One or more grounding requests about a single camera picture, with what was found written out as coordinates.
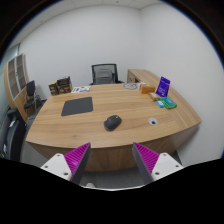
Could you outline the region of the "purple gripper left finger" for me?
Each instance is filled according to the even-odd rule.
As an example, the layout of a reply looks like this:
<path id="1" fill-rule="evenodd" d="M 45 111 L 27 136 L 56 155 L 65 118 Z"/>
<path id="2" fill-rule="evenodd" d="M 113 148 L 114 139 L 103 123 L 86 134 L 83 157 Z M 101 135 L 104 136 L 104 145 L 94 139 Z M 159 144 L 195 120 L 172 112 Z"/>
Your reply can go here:
<path id="1" fill-rule="evenodd" d="M 56 153 L 41 168 L 72 183 L 79 184 L 91 154 L 88 142 L 65 155 Z"/>

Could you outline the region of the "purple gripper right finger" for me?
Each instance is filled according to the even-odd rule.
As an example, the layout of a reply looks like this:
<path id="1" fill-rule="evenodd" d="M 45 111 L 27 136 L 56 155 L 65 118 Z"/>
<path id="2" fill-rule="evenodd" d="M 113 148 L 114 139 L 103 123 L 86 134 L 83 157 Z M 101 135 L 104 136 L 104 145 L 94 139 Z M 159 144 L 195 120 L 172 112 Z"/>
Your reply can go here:
<path id="1" fill-rule="evenodd" d="M 183 169 L 168 153 L 158 154 L 136 142 L 133 143 L 132 153 L 145 185 Z"/>

